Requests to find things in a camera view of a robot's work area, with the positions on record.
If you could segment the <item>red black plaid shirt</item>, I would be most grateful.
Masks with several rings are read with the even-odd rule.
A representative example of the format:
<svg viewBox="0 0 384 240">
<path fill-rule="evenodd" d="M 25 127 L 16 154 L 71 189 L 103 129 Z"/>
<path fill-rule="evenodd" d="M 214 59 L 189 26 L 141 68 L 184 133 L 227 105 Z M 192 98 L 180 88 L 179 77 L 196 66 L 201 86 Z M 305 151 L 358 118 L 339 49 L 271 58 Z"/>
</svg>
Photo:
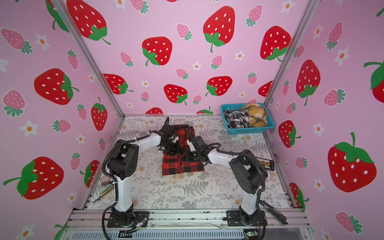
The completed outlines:
<svg viewBox="0 0 384 240">
<path fill-rule="evenodd" d="M 163 176 L 204 172 L 205 168 L 202 161 L 188 161 L 188 152 L 190 151 L 190 146 L 187 144 L 187 141 L 191 139 L 189 133 L 195 137 L 194 128 L 188 125 L 173 125 L 173 127 L 175 128 L 176 136 L 179 138 L 176 141 L 179 150 L 174 155 L 164 153 L 162 163 Z"/>
</svg>

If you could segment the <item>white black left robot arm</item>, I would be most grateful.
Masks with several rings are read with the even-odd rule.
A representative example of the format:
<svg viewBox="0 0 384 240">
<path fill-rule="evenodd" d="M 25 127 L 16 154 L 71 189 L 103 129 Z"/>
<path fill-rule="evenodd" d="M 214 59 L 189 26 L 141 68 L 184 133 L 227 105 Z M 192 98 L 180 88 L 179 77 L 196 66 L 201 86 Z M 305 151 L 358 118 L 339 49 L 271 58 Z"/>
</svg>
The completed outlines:
<svg viewBox="0 0 384 240">
<path fill-rule="evenodd" d="M 169 124 L 166 118 L 159 131 L 151 131 L 132 140 L 119 140 L 108 153 L 103 162 L 103 174 L 113 180 L 115 201 L 103 211 L 102 228 L 128 227 L 137 230 L 143 226 L 149 214 L 139 221 L 134 213 L 131 188 L 132 177 L 138 166 L 139 154 L 158 147 L 167 155 L 181 155 L 182 149 L 178 140 L 176 129 Z"/>
</svg>

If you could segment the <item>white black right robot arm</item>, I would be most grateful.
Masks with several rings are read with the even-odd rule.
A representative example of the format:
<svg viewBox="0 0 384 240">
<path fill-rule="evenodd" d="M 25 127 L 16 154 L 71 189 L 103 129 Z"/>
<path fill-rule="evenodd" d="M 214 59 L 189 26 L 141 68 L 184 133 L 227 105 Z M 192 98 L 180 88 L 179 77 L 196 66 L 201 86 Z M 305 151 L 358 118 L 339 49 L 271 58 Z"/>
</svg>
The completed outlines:
<svg viewBox="0 0 384 240">
<path fill-rule="evenodd" d="M 186 132 L 190 137 L 187 140 L 190 148 L 187 159 L 230 168 L 243 190 L 243 201 L 239 210 L 233 216 L 228 213 L 225 219 L 244 226 L 266 227 L 268 222 L 265 212 L 260 208 L 260 200 L 261 194 L 266 190 L 268 173 L 254 154 L 247 149 L 241 152 L 223 151 L 221 144 L 207 145 L 200 136 L 194 137 L 188 129 Z"/>
</svg>

